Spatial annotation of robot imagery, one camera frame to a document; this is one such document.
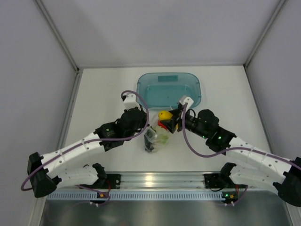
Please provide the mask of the yellow fake food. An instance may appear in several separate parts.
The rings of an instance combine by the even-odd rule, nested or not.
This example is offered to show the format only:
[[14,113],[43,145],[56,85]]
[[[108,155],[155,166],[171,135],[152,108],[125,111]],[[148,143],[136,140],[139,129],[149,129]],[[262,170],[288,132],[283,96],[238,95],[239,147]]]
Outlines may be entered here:
[[170,113],[169,111],[161,111],[158,113],[158,120],[159,121],[169,120],[172,118],[172,116],[173,114]]

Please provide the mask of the red fake food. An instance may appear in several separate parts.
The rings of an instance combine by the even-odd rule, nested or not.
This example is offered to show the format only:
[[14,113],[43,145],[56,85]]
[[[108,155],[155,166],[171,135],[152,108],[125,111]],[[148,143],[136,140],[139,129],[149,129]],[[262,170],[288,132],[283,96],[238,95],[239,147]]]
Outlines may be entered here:
[[165,125],[163,125],[160,120],[158,120],[158,125],[160,127],[164,128],[165,130],[167,130],[167,127]]

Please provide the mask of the clear dotted zip bag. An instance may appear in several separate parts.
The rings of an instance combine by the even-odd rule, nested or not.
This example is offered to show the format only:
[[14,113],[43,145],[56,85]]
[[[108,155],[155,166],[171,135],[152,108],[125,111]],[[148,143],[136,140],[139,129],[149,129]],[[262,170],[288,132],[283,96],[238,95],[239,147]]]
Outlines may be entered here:
[[[170,141],[173,134],[172,134],[171,132],[169,132],[168,130],[165,130],[164,128],[162,128],[162,127],[160,127],[160,126],[158,125],[158,113],[156,113],[156,114],[151,118],[150,123],[149,123],[150,126],[149,126],[147,129],[153,129],[154,131],[156,131],[156,134],[157,134],[157,135],[158,135],[158,134],[167,134],[167,135],[169,135],[169,136],[170,136],[170,137],[169,137],[169,141]],[[159,145],[159,144],[157,144],[157,143],[155,142],[155,145],[154,145],[154,147],[155,147],[155,149],[156,149],[155,152],[164,149],[166,145]]]

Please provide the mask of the dark blue fake food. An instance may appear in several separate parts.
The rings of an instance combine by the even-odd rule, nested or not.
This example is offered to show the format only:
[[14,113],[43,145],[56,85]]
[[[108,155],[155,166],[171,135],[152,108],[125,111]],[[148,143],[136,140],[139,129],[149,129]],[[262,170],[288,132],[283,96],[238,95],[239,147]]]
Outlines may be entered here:
[[156,149],[155,149],[154,145],[155,145],[155,141],[157,138],[156,131],[154,131],[153,129],[147,129],[143,138],[144,138],[145,151],[148,153],[155,152]]

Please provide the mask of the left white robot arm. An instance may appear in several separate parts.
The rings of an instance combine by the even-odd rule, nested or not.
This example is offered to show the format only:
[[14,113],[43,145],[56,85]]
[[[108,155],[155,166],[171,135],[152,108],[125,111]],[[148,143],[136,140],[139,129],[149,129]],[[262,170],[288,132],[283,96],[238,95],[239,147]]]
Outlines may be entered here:
[[149,125],[149,110],[142,106],[125,110],[119,119],[103,124],[80,141],[51,153],[29,156],[27,181],[36,198],[53,193],[56,189],[79,186],[94,190],[107,181],[104,167],[99,163],[87,164],[101,153],[122,146],[139,136]]

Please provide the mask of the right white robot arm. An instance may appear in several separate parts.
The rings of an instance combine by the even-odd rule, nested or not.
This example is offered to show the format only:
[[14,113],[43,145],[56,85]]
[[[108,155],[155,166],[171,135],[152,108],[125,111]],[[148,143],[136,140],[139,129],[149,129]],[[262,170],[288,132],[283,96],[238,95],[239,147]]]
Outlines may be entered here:
[[301,205],[301,159],[282,158],[259,150],[234,133],[219,126],[219,119],[209,109],[191,116],[180,107],[158,114],[158,124],[171,133],[190,131],[206,140],[206,146],[214,153],[210,157],[224,155],[251,166],[226,163],[219,180],[225,187],[233,184],[255,186],[277,194],[286,203]]

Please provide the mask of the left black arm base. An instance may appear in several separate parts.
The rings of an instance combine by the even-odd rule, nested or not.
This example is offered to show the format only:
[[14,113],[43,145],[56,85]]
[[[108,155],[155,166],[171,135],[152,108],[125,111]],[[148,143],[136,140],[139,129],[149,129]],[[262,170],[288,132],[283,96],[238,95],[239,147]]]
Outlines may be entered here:
[[100,182],[96,184],[99,189],[119,189],[121,184],[121,174],[109,173],[106,178],[101,178]]

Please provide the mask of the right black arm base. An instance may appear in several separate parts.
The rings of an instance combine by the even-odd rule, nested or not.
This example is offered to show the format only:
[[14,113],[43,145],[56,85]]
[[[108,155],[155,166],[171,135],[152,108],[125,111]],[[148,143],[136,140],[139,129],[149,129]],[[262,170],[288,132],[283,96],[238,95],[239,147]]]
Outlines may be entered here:
[[222,190],[225,188],[225,183],[222,181],[219,173],[204,174],[205,188]]

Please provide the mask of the teal plastic bin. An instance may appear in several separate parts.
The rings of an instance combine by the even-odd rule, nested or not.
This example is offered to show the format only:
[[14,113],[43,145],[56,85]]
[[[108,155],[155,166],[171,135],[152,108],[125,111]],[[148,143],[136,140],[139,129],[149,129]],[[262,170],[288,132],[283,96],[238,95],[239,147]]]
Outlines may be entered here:
[[176,108],[183,96],[192,98],[194,108],[202,99],[199,79],[191,73],[146,73],[138,79],[136,92],[150,109]]

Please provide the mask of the aluminium mounting rail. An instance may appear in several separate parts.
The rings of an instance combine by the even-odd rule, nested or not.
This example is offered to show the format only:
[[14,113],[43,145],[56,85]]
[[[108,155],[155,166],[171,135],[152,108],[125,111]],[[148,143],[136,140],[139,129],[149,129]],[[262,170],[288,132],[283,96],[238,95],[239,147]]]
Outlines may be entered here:
[[[204,174],[206,172],[128,172],[121,174],[121,184],[119,189],[163,189],[163,188],[205,188]],[[54,183],[57,188],[71,187],[73,185],[81,185],[91,189],[97,189],[96,184],[99,180],[94,180],[91,184],[84,180],[92,179],[92,176],[84,176],[79,182],[71,181],[74,177],[68,176],[66,173],[63,176],[56,177]],[[246,183],[235,184],[229,178],[222,178],[225,183],[225,188],[246,188]]]

